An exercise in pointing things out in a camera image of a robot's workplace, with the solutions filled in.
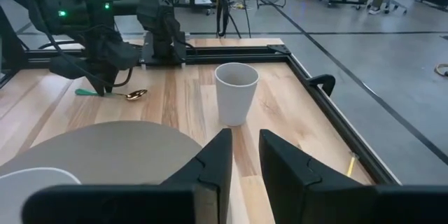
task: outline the spoon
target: spoon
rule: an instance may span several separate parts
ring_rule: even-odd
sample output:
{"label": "spoon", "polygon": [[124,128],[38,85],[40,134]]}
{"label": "spoon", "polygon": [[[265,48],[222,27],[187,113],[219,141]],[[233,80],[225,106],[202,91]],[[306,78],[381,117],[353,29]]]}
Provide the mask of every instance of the spoon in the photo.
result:
{"label": "spoon", "polygon": [[[147,92],[148,92],[147,90],[137,90],[137,91],[131,92],[129,94],[112,93],[112,95],[124,96],[126,98],[126,100],[128,100],[128,101],[135,101],[135,100],[140,99]],[[76,95],[94,95],[94,96],[98,95],[98,93],[96,93],[94,91],[89,91],[89,90],[85,90],[82,88],[78,88],[77,90],[75,90],[75,94]]]}

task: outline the white cup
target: white cup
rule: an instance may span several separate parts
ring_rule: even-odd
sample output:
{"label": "white cup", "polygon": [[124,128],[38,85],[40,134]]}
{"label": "white cup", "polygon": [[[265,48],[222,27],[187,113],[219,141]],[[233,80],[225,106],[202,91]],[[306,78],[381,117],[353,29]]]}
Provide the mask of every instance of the white cup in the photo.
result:
{"label": "white cup", "polygon": [[227,63],[215,70],[219,120],[228,126],[246,121],[260,79],[257,70],[241,63]]}

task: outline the gray floor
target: gray floor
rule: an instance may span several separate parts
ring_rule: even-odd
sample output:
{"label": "gray floor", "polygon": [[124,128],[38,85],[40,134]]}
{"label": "gray floor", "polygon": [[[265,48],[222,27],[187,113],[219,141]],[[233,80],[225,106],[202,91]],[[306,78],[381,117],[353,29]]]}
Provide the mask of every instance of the gray floor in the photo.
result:
{"label": "gray floor", "polygon": [[[448,51],[448,41],[440,38],[448,35],[448,16],[423,3],[398,1],[409,6],[406,16],[400,10],[371,16],[350,6],[287,0],[281,11],[291,21],[275,8],[248,4],[253,37],[279,37],[311,75],[336,77],[336,105],[403,183],[447,184],[448,165],[430,148],[448,154],[448,80],[433,72]],[[0,3],[29,47],[48,42],[28,25],[23,8],[9,0]],[[244,12],[232,15],[247,33]],[[176,16],[193,37],[214,37],[214,15],[176,9]],[[141,38],[135,17],[116,22],[125,38]]]}

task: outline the wooden table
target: wooden table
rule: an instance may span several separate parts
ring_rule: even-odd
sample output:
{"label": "wooden table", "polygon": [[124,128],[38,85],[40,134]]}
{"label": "wooden table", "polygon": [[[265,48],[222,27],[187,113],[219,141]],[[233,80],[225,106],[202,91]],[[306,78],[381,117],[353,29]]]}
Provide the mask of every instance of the wooden table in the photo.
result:
{"label": "wooden table", "polygon": [[[279,39],[198,39],[195,46],[265,46]],[[231,188],[233,223],[273,223],[261,176],[258,132],[269,129],[317,160],[345,174],[350,149],[314,100],[284,63],[252,64],[260,82],[247,123],[232,128],[234,167]],[[22,70],[0,90],[0,165],[58,134],[116,120],[143,120],[177,128],[204,146],[223,127],[218,121],[214,69],[216,65],[136,68],[128,93],[146,88],[136,102],[122,97],[77,97],[77,88],[91,90],[84,78],[67,80],[48,70]],[[117,82],[126,77],[120,73]],[[353,179],[369,184],[356,163]]]}

